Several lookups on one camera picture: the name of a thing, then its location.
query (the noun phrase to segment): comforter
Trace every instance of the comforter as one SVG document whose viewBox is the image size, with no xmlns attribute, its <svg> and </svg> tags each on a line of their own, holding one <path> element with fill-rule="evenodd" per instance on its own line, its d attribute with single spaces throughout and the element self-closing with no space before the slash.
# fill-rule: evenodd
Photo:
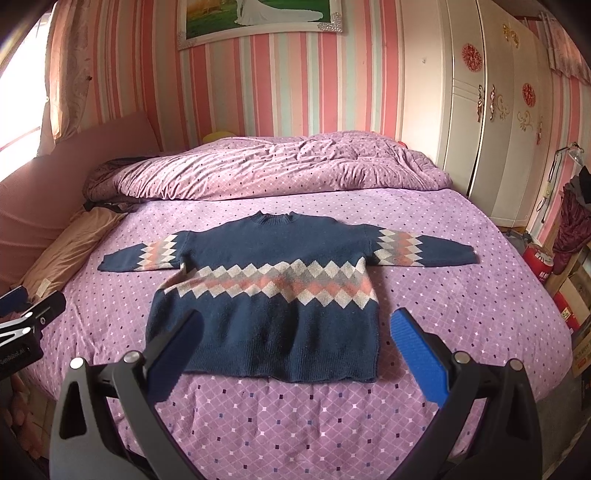
<svg viewBox="0 0 591 480">
<path fill-rule="evenodd" d="M 233 137 L 178 155 L 118 159 L 97 168 L 91 202 L 228 200 L 391 187 L 431 191 L 449 175 L 422 153 L 372 132 Z"/>
</svg>

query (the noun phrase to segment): striped wallpaper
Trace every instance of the striped wallpaper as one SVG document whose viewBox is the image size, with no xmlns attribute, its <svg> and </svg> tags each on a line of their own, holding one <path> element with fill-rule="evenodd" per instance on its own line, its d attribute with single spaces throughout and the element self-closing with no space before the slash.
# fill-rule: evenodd
<svg viewBox="0 0 591 480">
<path fill-rule="evenodd" d="M 212 131 L 398 138 L 395 0 L 342 0 L 345 33 L 279 33 L 177 51 L 178 0 L 92 2 L 93 80 L 80 129 L 145 111 L 164 151 Z"/>
<path fill-rule="evenodd" d="M 541 22 L 527 21 L 525 24 L 536 35 L 543 35 Z M 552 84 L 554 109 L 550 128 L 550 151 L 546 161 L 543 185 L 548 178 L 556 150 L 569 145 L 571 142 L 577 142 L 585 150 L 585 158 L 588 158 L 589 153 L 591 153 L 591 116 L 589 116 L 589 112 L 591 112 L 591 86 L 581 83 L 574 77 L 568 78 L 556 72 L 552 72 Z M 558 180 L 550 199 L 550 207 L 545 222 L 541 222 L 544 209 L 540 213 L 533 213 L 527 229 L 540 243 L 546 240 L 554 220 L 560 213 L 560 192 L 562 187 L 579 170 L 580 167 L 568 155 L 565 156 L 557 174 Z"/>
</svg>

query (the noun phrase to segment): white wardrobe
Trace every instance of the white wardrobe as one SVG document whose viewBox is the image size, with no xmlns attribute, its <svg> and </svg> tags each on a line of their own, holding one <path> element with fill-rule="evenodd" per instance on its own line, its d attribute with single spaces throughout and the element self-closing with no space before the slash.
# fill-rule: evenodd
<svg viewBox="0 0 591 480">
<path fill-rule="evenodd" d="M 527 225 L 550 144 L 545 48 L 492 0 L 401 0 L 401 16 L 401 139 L 497 225 Z"/>
</svg>

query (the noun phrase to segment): polka dot bedsheet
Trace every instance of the polka dot bedsheet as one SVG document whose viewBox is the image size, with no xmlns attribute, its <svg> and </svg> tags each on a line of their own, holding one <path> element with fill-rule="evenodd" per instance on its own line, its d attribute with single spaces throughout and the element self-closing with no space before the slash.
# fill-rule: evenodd
<svg viewBox="0 0 591 480">
<path fill-rule="evenodd" d="M 388 330 L 406 307 L 451 350 L 503 365 L 524 361 L 536 399 L 570 368 L 569 331 L 524 261 L 474 205 L 451 190 L 398 189 L 310 193 L 246 200 L 154 201 L 128 215 L 64 289 L 67 310 L 44 331 L 45 357 L 28 374 L 53 397 L 70 359 L 118 360 L 144 348 L 157 286 L 171 271 L 101 273 L 103 256 L 182 229 L 202 231 L 230 220 L 294 211 L 346 223 L 370 223 L 472 245 L 477 265 L 373 267 L 379 298 L 379 378 L 373 384 L 287 384 L 276 380 L 183 375 L 157 411 L 205 477 L 260 479 L 385 479 L 417 443 L 436 412 L 426 402 Z M 139 447 L 116 400 L 110 400 L 124 442 Z M 476 428 L 473 408 L 456 445 Z"/>
</svg>

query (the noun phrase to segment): metal screw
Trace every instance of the metal screw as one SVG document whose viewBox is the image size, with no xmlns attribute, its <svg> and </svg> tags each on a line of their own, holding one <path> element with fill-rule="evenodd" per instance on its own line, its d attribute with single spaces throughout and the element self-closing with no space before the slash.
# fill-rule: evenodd
<svg viewBox="0 0 591 480">
<path fill-rule="evenodd" d="M 134 364 L 136 363 L 140 358 L 142 357 L 142 354 L 139 353 L 137 350 L 132 350 L 130 352 L 127 352 L 124 357 L 123 357 L 123 361 L 126 364 Z"/>
<path fill-rule="evenodd" d="M 462 351 L 454 353 L 453 358 L 457 363 L 463 364 L 463 365 L 469 363 L 470 360 L 472 360 L 470 355 L 468 355 L 466 352 L 462 352 Z"/>
<path fill-rule="evenodd" d="M 74 370 L 80 368 L 82 365 L 84 365 L 84 359 L 81 356 L 77 356 L 70 361 L 70 368 Z"/>
<path fill-rule="evenodd" d="M 517 360 L 516 358 L 512 358 L 509 360 L 509 366 L 518 372 L 523 369 L 523 362 L 521 360 Z"/>
</svg>

